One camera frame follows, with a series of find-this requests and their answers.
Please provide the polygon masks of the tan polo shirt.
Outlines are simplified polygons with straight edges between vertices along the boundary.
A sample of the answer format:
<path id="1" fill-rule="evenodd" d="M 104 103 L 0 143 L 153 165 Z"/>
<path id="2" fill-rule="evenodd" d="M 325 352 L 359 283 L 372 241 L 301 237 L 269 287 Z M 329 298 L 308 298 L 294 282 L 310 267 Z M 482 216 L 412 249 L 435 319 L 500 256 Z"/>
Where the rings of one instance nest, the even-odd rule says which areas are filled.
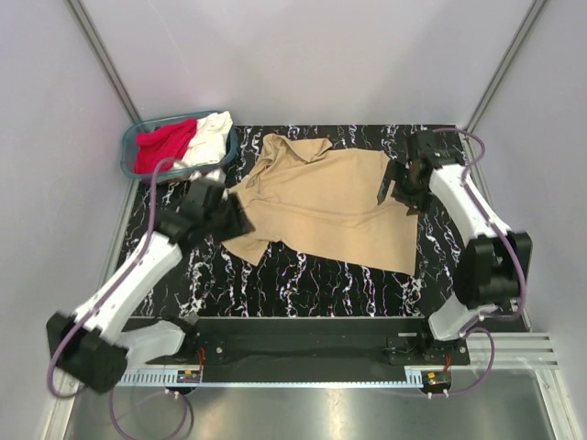
<path id="1" fill-rule="evenodd" d="M 377 199 L 390 164 L 379 150 L 269 134 L 249 175 L 230 190 L 254 230 L 223 245 L 252 265 L 269 244 L 282 242 L 311 256 L 412 275 L 418 218 L 391 197 Z"/>

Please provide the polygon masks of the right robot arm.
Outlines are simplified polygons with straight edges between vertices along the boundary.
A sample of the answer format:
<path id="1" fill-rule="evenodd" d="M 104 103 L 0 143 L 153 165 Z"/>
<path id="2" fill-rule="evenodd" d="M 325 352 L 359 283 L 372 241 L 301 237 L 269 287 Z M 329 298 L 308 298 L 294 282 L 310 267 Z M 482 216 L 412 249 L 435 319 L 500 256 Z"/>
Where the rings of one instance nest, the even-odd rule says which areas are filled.
<path id="1" fill-rule="evenodd" d="M 453 273 L 453 293 L 424 321 L 417 355 L 437 363 L 485 319 L 514 321 L 524 309 L 532 240 L 501 220 L 471 180 L 471 165 L 440 148 L 437 129 L 406 140 L 407 160 L 387 165 L 377 201 L 393 198 L 410 215 L 425 213 L 438 199 L 457 227 L 464 251 Z"/>

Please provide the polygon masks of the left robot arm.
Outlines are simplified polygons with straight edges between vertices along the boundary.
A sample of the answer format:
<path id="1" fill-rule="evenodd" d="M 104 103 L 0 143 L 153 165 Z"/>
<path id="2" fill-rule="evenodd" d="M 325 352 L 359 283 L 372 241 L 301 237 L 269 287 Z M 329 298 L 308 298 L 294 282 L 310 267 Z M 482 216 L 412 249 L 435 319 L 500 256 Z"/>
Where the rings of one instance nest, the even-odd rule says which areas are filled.
<path id="1" fill-rule="evenodd" d="M 193 181 L 174 207 L 151 212 L 147 233 L 105 285 L 71 314 L 46 323 L 50 371 L 60 369 L 98 394 L 157 358 L 186 363 L 200 355 L 194 321 L 166 317 L 128 331 L 125 326 L 154 286 L 205 239 L 226 241 L 253 232 L 238 196 L 223 183 Z"/>

